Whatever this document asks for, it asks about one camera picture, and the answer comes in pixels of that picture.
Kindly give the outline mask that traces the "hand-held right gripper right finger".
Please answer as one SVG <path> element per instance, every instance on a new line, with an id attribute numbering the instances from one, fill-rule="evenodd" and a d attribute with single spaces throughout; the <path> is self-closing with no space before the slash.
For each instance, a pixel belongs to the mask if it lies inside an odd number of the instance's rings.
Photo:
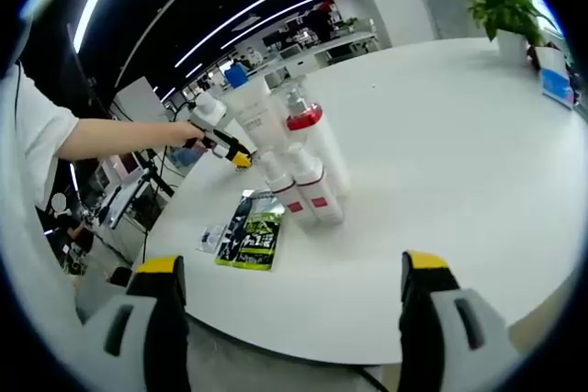
<path id="1" fill-rule="evenodd" d="M 510 373 L 505 320 L 447 261 L 402 253 L 400 391 L 495 391 Z"/>

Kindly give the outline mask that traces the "person's left hand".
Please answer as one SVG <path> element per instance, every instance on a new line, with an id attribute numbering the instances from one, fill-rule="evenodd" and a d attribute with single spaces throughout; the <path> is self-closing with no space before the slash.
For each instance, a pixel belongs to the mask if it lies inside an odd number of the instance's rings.
<path id="1" fill-rule="evenodd" d="M 171 131 L 169 143 L 176 147 L 192 147 L 197 141 L 205 138 L 205 133 L 188 121 L 172 123 Z"/>

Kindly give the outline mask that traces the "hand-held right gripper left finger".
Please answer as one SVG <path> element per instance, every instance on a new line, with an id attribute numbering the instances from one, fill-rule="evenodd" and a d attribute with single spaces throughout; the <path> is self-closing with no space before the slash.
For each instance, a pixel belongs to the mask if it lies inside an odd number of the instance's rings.
<path id="1" fill-rule="evenodd" d="M 85 375 L 95 391 L 188 391 L 184 260 L 144 261 L 86 316 Z"/>

